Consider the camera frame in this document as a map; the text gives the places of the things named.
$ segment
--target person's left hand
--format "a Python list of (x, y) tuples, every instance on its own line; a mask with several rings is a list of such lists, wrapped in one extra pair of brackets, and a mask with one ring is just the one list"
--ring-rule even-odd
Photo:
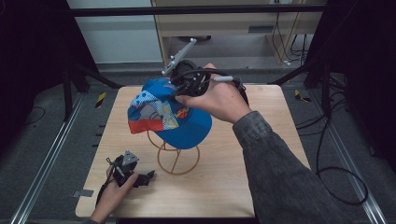
[[(108, 167), (106, 173), (107, 175), (111, 171), (111, 167)], [(110, 181), (103, 191), (99, 203), (96, 205), (90, 220), (97, 223), (105, 223), (106, 219), (110, 214), (116, 210), (116, 208), (122, 202), (122, 199), (128, 194), (128, 192), (134, 187), (134, 182), (136, 181), (138, 174), (131, 175), (127, 181), (119, 187), (117, 181), (113, 180), (111, 176)]]

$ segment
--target person's right hand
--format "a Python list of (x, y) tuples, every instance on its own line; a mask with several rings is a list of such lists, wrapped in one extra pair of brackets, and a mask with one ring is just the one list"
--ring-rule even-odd
[[(207, 64), (205, 68), (216, 69), (212, 63)], [(204, 95), (196, 97), (180, 95), (176, 99), (183, 105), (202, 109), (213, 117), (232, 124), (251, 112), (239, 90), (232, 82), (211, 80), (209, 88)]]

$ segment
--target gray carpet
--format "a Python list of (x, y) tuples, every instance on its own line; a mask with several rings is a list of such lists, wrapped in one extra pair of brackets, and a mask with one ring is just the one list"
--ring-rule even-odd
[[(193, 54), (189, 57), (195, 62), (200, 61), (200, 65), (206, 62), (226, 64), (224, 60), (231, 60), (223, 55), (216, 59), (211, 57), (207, 59), (203, 56), (198, 59), (198, 56)], [(223, 69), (233, 76), (241, 77), (245, 83), (274, 81), (286, 75), (292, 69), (292, 67), (284, 67), (283, 65), (277, 69), (274, 65), (266, 68), (255, 64), (246, 66), (248, 60), (239, 60), (239, 62), (235, 63), (233, 68), (224, 66)], [(119, 84), (137, 85), (145, 83), (150, 77), (157, 77), (158, 74), (155, 71), (144, 72), (139, 70), (138, 72), (129, 71), (103, 75)], [(44, 223), (44, 220), (57, 220), (58, 223), (67, 223), (67, 221), (81, 221), (81, 218), (75, 215), (78, 199), (74, 198), (72, 194), (75, 190), (83, 188), (96, 147), (100, 143), (100, 134), (104, 130), (103, 125), (106, 125), (117, 95), (117, 90), (112, 90), (94, 79), (88, 78), (88, 80), (92, 85), (88, 93), (77, 93), (73, 90), (75, 100), (81, 94), (83, 95), (81, 109), (35, 202), (28, 218), (29, 222)], [(303, 97), (308, 98), (313, 98), (313, 94), (318, 91), (305, 90), (302, 80), (304, 80), (304, 74), (294, 78), (283, 87), (290, 113), (296, 124), (320, 115), (318, 107), (314, 103), (307, 103), (294, 97), (294, 90), (296, 89), (300, 91)], [(100, 108), (95, 108), (98, 96), (102, 92), (106, 93), (106, 98)], [(20, 205), (52, 142), (61, 129), (64, 118), (63, 97), (62, 85), (37, 95), (35, 98), (37, 108), (33, 109), (28, 120), (26, 120), (26, 122), (32, 123), (22, 127), (10, 145), (10, 153), (0, 160), (0, 179), (2, 182), (0, 185), (0, 220), (5, 223), (12, 218)], [(334, 96), (334, 101), (337, 102), (342, 98), (342, 95)], [(368, 144), (364, 140), (359, 126), (343, 106), (333, 113), (332, 124), (342, 136), (348, 152), (353, 161), (356, 162), (362, 178), (375, 197), (388, 223), (396, 223), (396, 175), (390, 170), (385, 160), (370, 155)], [(317, 133), (322, 130), (323, 126), (324, 122), (320, 121), (313, 126), (299, 130), (299, 134)], [(301, 141), (309, 163), (314, 170), (319, 134), (301, 136)], [(320, 167), (341, 166), (328, 132), (323, 138), (319, 162)], [(357, 200), (356, 193), (346, 175), (329, 172), (323, 174), (323, 180), (326, 186), (341, 198), (348, 201)], [(335, 199), (334, 201), (355, 222), (370, 223), (362, 206), (346, 205)]]

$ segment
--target baseball cap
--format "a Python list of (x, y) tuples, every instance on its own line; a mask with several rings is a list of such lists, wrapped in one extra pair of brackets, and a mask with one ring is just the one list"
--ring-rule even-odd
[(178, 149), (198, 146), (212, 127), (212, 117), (203, 110), (171, 100), (176, 89), (167, 77), (147, 81), (128, 108), (131, 133), (154, 131)]

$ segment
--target wire hat stand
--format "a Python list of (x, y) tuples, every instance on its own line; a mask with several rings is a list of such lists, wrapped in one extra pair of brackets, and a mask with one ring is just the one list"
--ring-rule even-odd
[[(162, 142), (162, 144), (159, 146), (157, 144), (154, 143), (154, 141), (151, 139), (149, 132), (148, 133), (148, 140), (150, 141), (150, 143), (152, 145), (154, 145), (156, 148), (158, 148), (158, 152), (157, 152), (157, 162), (160, 165), (161, 169), (163, 169), (166, 173), (168, 173), (169, 175), (185, 175), (189, 172), (191, 172), (197, 165), (198, 162), (200, 160), (201, 157), (201, 153), (200, 150), (198, 148), (198, 146), (195, 147), (196, 149), (196, 159), (195, 162), (193, 164), (190, 165), (184, 165), (186, 167), (183, 167), (182, 170), (178, 170), (177, 169), (177, 164), (181, 163), (179, 161), (180, 159), (180, 155), (182, 151), (191, 151), (191, 149), (178, 149), (178, 148), (169, 148), (166, 145), (167, 144), (165, 141)], [(165, 168), (165, 165), (163, 164), (162, 160), (161, 160), (161, 155), (164, 154), (164, 152), (176, 152), (176, 157), (175, 160), (173, 162), (173, 164), (171, 165), (171, 168)]]

